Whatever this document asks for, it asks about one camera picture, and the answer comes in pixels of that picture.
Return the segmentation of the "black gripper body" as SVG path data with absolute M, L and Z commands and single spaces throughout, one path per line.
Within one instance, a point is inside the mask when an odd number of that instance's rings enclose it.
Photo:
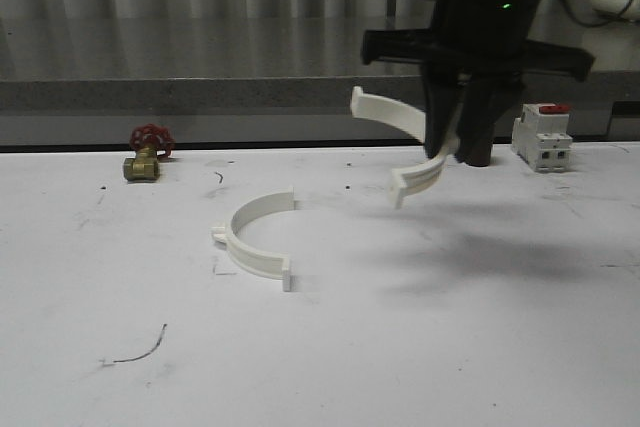
M 537 72 L 582 82 L 594 57 L 529 39 L 541 0 L 435 0 L 428 27 L 368 30 L 361 59 L 449 67 L 467 73 Z

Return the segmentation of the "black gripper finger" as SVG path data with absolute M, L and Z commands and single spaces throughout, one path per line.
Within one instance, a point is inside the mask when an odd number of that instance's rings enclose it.
M 422 65 L 422 85 L 425 92 L 425 141 L 424 149 L 428 158 L 435 157 L 445 144 L 447 135 L 454 134 L 458 146 L 453 151 L 462 158 L 465 140 L 459 123 L 464 106 L 464 92 L 468 77 L 459 70 L 436 64 Z
M 473 167 L 490 164 L 496 122 L 522 96 L 521 74 L 473 75 L 467 84 L 456 128 L 459 147 L 455 158 Z

